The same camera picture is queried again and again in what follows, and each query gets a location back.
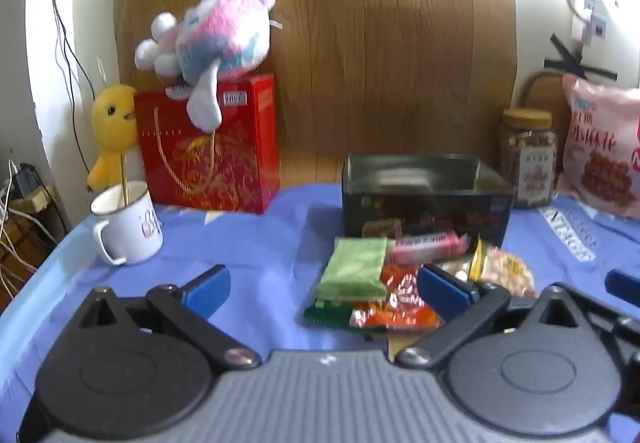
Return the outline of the black tin box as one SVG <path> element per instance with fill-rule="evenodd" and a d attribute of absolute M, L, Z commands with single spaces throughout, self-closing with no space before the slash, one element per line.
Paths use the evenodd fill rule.
<path fill-rule="evenodd" d="M 467 155 L 350 155 L 342 172 L 345 234 L 400 238 L 454 231 L 501 245 L 511 186 Z"/>

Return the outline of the pink snack bag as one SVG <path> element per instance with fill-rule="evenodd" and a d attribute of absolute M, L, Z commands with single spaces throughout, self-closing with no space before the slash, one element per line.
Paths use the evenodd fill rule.
<path fill-rule="evenodd" d="M 622 218 L 639 218 L 638 88 L 562 77 L 570 106 L 559 192 Z"/>

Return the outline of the yellow peanut packet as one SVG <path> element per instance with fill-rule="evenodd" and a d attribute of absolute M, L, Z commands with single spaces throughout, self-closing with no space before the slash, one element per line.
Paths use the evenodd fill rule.
<path fill-rule="evenodd" d="M 524 261 L 482 238 L 477 238 L 469 278 L 474 283 L 499 285 L 512 296 L 536 296 L 534 275 Z"/>

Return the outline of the red orange snack packet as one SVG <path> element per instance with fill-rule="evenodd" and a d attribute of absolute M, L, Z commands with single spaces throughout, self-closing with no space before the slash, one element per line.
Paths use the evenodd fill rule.
<path fill-rule="evenodd" d="M 418 270 L 417 265 L 385 265 L 380 279 L 386 288 L 386 298 L 357 303 L 349 325 L 359 329 L 390 331 L 437 329 L 440 318 L 420 296 Z"/>

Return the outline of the red gift bag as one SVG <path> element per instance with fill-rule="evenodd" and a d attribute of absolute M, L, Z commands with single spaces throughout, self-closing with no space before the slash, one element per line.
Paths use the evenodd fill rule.
<path fill-rule="evenodd" d="M 218 85 L 224 121 L 212 133 L 191 123 L 186 103 L 160 92 L 134 96 L 146 183 L 156 203 L 265 212 L 280 188 L 276 96 L 271 74 Z"/>

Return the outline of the light green snack packet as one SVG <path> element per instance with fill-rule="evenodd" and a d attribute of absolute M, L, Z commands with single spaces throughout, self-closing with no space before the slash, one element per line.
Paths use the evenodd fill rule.
<path fill-rule="evenodd" d="M 382 301 L 386 287 L 381 281 L 387 252 L 394 242 L 387 238 L 337 238 L 314 296 L 338 302 Z"/>

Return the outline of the clear nut packet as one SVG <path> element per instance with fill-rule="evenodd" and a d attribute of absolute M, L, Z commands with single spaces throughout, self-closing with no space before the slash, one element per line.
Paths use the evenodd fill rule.
<path fill-rule="evenodd" d="M 435 265 L 459 281 L 472 281 L 473 259 L 474 255 L 460 255 L 457 258 L 436 261 Z"/>

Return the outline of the dark green snack packet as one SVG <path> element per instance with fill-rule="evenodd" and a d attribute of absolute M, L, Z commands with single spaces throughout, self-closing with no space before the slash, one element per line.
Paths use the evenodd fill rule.
<path fill-rule="evenodd" d="M 331 302 L 314 299 L 303 311 L 303 319 L 307 323 L 335 330 L 359 333 L 366 340 L 386 335 L 383 328 L 357 327 L 350 323 L 354 304 L 346 302 Z"/>

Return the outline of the nut jar with gold lid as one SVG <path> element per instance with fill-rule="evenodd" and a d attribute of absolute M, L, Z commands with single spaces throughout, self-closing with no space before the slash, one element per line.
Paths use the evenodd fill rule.
<path fill-rule="evenodd" d="M 547 206 L 555 183 L 558 139 L 549 111 L 508 108 L 502 112 L 500 173 L 511 185 L 513 206 Z"/>

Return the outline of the wooden stick in mug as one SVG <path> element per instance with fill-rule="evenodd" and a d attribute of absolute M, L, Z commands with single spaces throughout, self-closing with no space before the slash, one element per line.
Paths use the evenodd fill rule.
<path fill-rule="evenodd" d="M 120 189 L 122 190 L 122 207 L 128 207 L 129 204 L 129 192 L 127 182 L 127 159 L 126 152 L 119 154 L 119 166 L 120 166 Z"/>

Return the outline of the white enamel mug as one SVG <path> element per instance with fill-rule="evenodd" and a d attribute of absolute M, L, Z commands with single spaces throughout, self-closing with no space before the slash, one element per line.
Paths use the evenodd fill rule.
<path fill-rule="evenodd" d="M 126 203 L 122 185 L 115 185 L 94 198 L 90 207 L 96 220 L 92 230 L 96 250 L 112 267 L 145 262 L 164 243 L 148 184 L 128 181 L 127 192 Z"/>

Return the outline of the round wooden cutting board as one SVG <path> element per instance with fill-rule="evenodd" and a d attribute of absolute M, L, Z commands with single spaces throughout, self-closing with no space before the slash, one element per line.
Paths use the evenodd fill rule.
<path fill-rule="evenodd" d="M 550 112 L 552 131 L 562 148 L 570 126 L 570 106 L 564 94 L 562 76 L 559 73 L 536 74 L 524 85 L 521 106 Z"/>

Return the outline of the pink snack bar packet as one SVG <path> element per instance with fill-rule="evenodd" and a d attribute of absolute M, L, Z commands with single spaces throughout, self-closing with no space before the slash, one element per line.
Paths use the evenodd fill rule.
<path fill-rule="evenodd" d="M 387 251 L 386 264 L 422 265 L 461 257 L 468 250 L 470 238 L 454 231 L 396 239 Z"/>

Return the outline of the pink blue plush toy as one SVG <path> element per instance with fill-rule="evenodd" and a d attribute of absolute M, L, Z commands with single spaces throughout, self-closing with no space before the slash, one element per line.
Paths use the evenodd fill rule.
<path fill-rule="evenodd" d="M 277 0 L 200 0 L 182 19 L 158 14 L 151 36 L 134 52 L 137 70 L 153 71 L 172 100 L 184 100 L 196 129 L 216 131 L 222 123 L 220 81 L 255 70 L 270 50 L 280 22 L 270 18 Z"/>

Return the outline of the yellow duck plush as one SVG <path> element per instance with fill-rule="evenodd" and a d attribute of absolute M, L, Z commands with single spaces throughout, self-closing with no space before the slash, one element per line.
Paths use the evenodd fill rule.
<path fill-rule="evenodd" d="M 138 128 L 134 114 L 134 96 L 138 91 L 130 85 L 106 88 L 93 102 L 92 131 L 99 156 L 87 177 L 87 187 L 93 192 L 122 183 L 125 157 L 138 143 Z"/>

